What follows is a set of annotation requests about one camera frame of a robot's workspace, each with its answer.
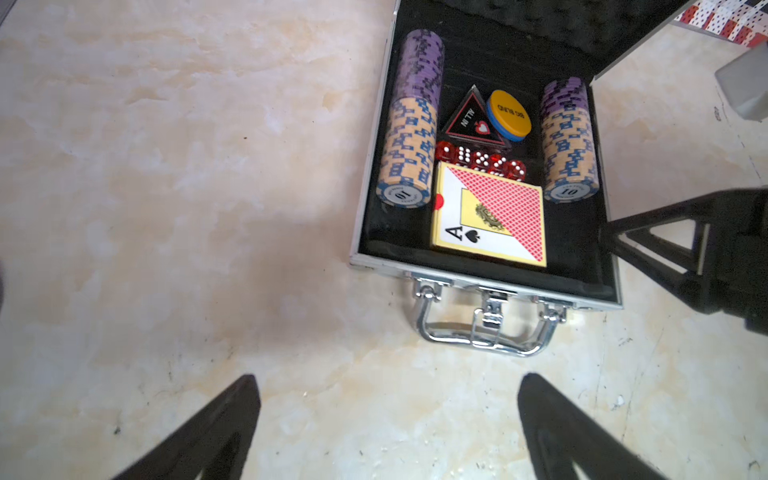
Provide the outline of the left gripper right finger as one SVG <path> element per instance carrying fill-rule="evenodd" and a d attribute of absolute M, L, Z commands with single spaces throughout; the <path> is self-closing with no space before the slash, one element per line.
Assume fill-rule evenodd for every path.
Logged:
<path fill-rule="evenodd" d="M 544 377 L 529 373 L 517 396 L 523 432 L 538 479 L 661 479 Z"/>

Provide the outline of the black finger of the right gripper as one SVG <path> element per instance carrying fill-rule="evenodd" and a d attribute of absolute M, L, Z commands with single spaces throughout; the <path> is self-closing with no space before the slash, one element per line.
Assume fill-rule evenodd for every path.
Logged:
<path fill-rule="evenodd" d="M 651 232 L 694 222 L 692 243 Z M 691 309 L 724 312 L 767 334 L 767 189 L 703 195 L 604 224 L 600 242 Z"/>

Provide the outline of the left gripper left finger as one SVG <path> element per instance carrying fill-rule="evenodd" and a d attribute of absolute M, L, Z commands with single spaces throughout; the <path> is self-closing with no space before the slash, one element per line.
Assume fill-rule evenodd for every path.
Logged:
<path fill-rule="evenodd" d="M 117 477 L 239 479 L 260 409 L 257 380 L 243 375 Z"/>

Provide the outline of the aluminium poker set case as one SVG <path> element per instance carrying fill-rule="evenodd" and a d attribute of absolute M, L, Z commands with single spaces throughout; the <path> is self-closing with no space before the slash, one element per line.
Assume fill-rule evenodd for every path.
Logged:
<path fill-rule="evenodd" d="M 622 305 L 592 84 L 682 1 L 400 1 L 350 261 L 433 343 L 530 357 Z"/>

